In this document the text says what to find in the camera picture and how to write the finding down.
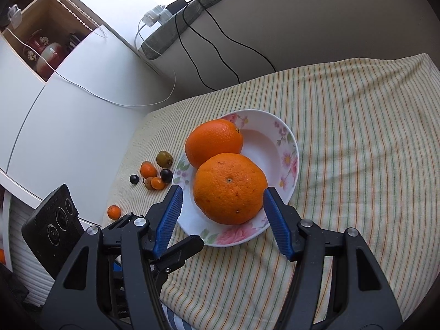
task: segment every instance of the cabinet door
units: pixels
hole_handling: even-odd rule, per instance
[[[0,34],[0,169],[4,172],[20,128],[44,86]]]
[[[126,45],[106,32],[108,38],[95,33],[87,36],[57,71],[121,104],[165,99],[172,82],[163,82]],[[42,199],[65,183],[80,218],[101,224],[111,184],[133,132],[149,111],[162,106],[113,105],[53,74],[21,130],[8,175]],[[128,172],[127,182],[138,166]]]

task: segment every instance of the black cable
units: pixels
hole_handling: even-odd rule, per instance
[[[221,55],[220,55],[219,50],[218,50],[217,47],[214,45],[214,43],[212,43],[211,41],[209,41],[208,39],[206,39],[205,37],[203,37],[200,33],[198,33],[196,30],[194,30],[194,29],[188,24],[188,22],[187,22],[186,19],[185,19],[185,9],[182,11],[182,19],[183,19],[183,21],[186,23],[186,25],[187,25],[191,30],[194,31],[194,33],[196,33],[199,37],[203,38],[203,39],[204,39],[206,42],[208,42],[212,47],[214,47],[214,49],[216,50],[216,52],[217,52],[219,58],[221,59],[221,61],[223,62],[223,64],[224,64],[226,67],[228,67],[228,68],[232,71],[232,73],[235,74],[235,76],[237,77],[237,81],[238,81],[238,83],[240,83],[240,78],[238,77],[238,74],[234,71],[234,69],[232,69],[231,67],[229,67],[228,64],[224,61],[224,59],[223,59],[223,58],[221,57]]]
[[[186,5],[186,6],[184,7],[183,12],[185,12],[185,10],[186,10],[187,7],[188,7],[188,5]],[[182,48],[185,50],[186,54],[188,55],[188,57],[190,58],[191,62],[193,63],[193,65],[194,65],[194,67],[195,67],[195,70],[197,71],[197,74],[199,75],[199,78],[200,78],[201,82],[203,83],[203,85],[204,85],[205,87],[211,89],[211,90],[216,90],[216,89],[211,88],[210,86],[206,85],[205,82],[203,82],[203,79],[202,79],[202,77],[200,76],[200,73],[199,73],[199,69],[198,69],[197,66],[195,65],[193,59],[191,58],[190,54],[188,53],[188,51],[186,50],[185,46],[184,46],[183,43],[182,43],[182,39],[180,38],[179,28],[177,27],[177,19],[176,19],[176,17],[177,17],[177,14],[174,15],[175,30],[177,31],[177,35],[179,36],[179,41],[180,41],[180,44],[182,45]]]
[[[200,6],[203,7],[203,9],[208,13],[208,15],[210,15],[211,18],[214,20],[214,22],[216,23],[216,25],[217,25],[217,27],[219,28],[220,32],[223,33],[223,36],[225,36],[227,39],[229,39],[230,41],[232,41],[232,42],[234,42],[234,43],[236,43],[236,44],[239,44],[239,45],[241,45],[241,46],[243,46],[243,47],[249,48],[249,49],[251,49],[252,51],[258,53],[261,57],[263,57],[265,60],[267,60],[267,61],[269,62],[269,64],[270,64],[271,67],[273,68],[274,72],[276,72],[276,69],[275,69],[274,65],[271,63],[271,61],[269,61],[269,59],[268,59],[266,56],[262,55],[260,52],[258,52],[256,49],[254,49],[254,48],[252,48],[252,47],[249,47],[249,46],[247,46],[247,45],[245,45],[245,44],[242,44],[242,43],[240,43],[240,42],[238,42],[238,41],[235,41],[234,39],[232,39],[231,37],[229,37],[226,33],[224,33],[223,30],[221,29],[220,25],[218,24],[218,22],[215,20],[214,16],[211,15],[211,13],[208,11],[208,9],[207,9],[204,5],[200,2],[200,0],[197,0],[197,1],[199,2]]]

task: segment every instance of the gray wall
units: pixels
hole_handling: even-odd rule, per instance
[[[440,66],[440,21],[426,0],[223,0],[210,8],[225,33],[267,56],[277,70],[352,57],[397,59],[428,53]],[[192,27],[210,39],[241,81],[272,72],[254,52],[227,40],[203,13]],[[237,79],[191,30],[182,34],[204,81],[221,89]],[[150,61],[188,95],[202,85],[179,40]]]

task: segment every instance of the white plate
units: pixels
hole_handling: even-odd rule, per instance
[[[295,137],[288,126],[273,114],[247,109],[224,115],[243,135],[242,155],[250,158],[266,175],[284,203],[289,202],[298,180],[299,155]],[[182,213],[177,222],[187,235],[199,235],[207,246],[231,247],[257,237],[269,227],[262,208],[251,220],[238,226],[218,224],[195,204],[192,192],[196,173],[185,151],[174,171],[173,184],[183,189]]]

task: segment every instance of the camera lens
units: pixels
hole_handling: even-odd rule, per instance
[[[69,226],[69,220],[67,219],[67,215],[61,207],[58,207],[58,209],[56,210],[55,218],[56,222],[59,225],[59,228],[61,228],[62,230],[67,230],[67,226]]]
[[[69,215],[73,215],[73,205],[72,205],[72,201],[69,200],[68,198],[65,199],[65,209],[67,210],[67,212],[69,213]]]
[[[53,224],[50,224],[48,226],[48,237],[54,246],[57,246],[59,244],[59,234]]]

